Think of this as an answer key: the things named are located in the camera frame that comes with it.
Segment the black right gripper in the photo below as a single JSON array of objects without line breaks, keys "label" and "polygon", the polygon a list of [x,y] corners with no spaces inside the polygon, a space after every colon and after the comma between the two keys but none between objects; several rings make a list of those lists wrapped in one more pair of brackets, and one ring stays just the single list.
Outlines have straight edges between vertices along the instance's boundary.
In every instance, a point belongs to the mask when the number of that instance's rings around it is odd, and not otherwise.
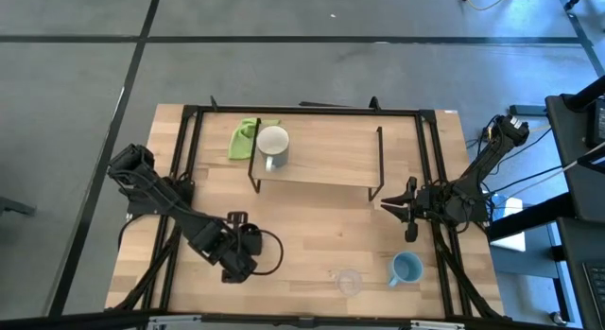
[{"label": "black right gripper", "polygon": [[[446,191],[445,185],[424,185],[417,192],[417,178],[409,177],[406,183],[406,190],[403,194],[381,199],[382,203],[391,205],[382,205],[382,208],[394,215],[402,223],[407,224],[405,231],[406,242],[414,242],[418,236],[418,225],[416,218],[426,220],[445,221],[443,213],[443,199]],[[408,207],[394,205],[404,205],[415,199],[415,212]]]}]

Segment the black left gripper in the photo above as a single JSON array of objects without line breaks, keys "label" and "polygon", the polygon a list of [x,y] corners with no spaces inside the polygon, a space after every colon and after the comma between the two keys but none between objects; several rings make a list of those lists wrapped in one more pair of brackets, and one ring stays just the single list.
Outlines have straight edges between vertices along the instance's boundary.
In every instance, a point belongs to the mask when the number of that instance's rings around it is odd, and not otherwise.
[{"label": "black left gripper", "polygon": [[[231,211],[227,214],[227,219],[233,226],[239,226],[248,222],[248,213]],[[209,262],[219,263],[223,268],[222,283],[241,284],[257,268],[257,263],[251,261],[251,256],[243,249],[242,235],[238,227],[207,223],[200,231],[200,238],[202,251]]]}]

